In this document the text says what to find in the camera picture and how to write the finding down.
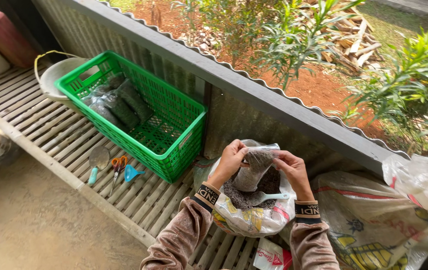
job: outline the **white bucket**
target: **white bucket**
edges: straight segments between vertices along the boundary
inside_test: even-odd
[[[37,60],[46,54],[39,55],[35,62],[36,78],[37,78],[37,81],[39,82],[42,93],[46,95],[49,99],[53,101],[58,101],[66,105],[68,108],[73,109],[73,111],[75,111],[76,113],[82,114],[79,111],[79,109],[73,104],[73,102],[54,86],[54,82],[60,79],[61,77],[63,77],[64,75],[66,75],[67,73],[75,70],[80,65],[89,61],[89,59],[76,56],[74,58],[68,58],[68,59],[62,60],[52,65],[51,67],[49,67],[44,72],[44,74],[42,74],[42,76],[39,78],[39,75],[37,72]],[[91,75],[94,75],[97,71],[99,71],[99,69],[96,67],[96,69],[90,69],[85,73],[83,73],[82,75],[83,77],[88,78]]]

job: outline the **sleeve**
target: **sleeve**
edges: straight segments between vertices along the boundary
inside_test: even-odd
[[[329,225],[320,220],[317,201],[295,201],[295,219],[290,239],[294,269],[339,269],[327,237],[328,231]]]
[[[149,256],[140,263],[140,269],[185,269],[211,226],[211,212],[219,194],[215,187],[203,182],[193,197],[183,199],[179,213],[147,249]]]

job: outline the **firewood pile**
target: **firewood pile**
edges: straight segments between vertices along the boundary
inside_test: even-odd
[[[305,0],[305,3],[309,5],[316,2],[317,0]],[[349,2],[349,0],[339,1],[332,10],[339,9]],[[364,69],[380,69],[379,62],[385,59],[378,52],[378,48],[382,44],[373,36],[374,28],[355,7],[333,13],[331,17],[345,15],[355,16],[335,22],[333,25],[337,27],[338,31],[329,29],[333,33],[329,41],[333,42],[335,46],[330,46],[332,53],[323,52],[322,59],[329,63],[343,64],[358,73]]]

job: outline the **person's right hand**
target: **person's right hand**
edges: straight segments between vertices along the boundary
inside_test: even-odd
[[[277,151],[278,158],[272,162],[278,170],[282,170],[292,189],[297,195],[298,201],[314,201],[314,195],[310,189],[309,179],[307,178],[306,164],[300,157],[296,157],[288,151]]]

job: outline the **orange scissors handle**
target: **orange scissors handle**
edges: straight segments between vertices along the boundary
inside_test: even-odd
[[[112,166],[114,167],[114,171],[120,172],[127,166],[127,157],[126,156],[116,157],[112,159],[111,163],[112,163]]]

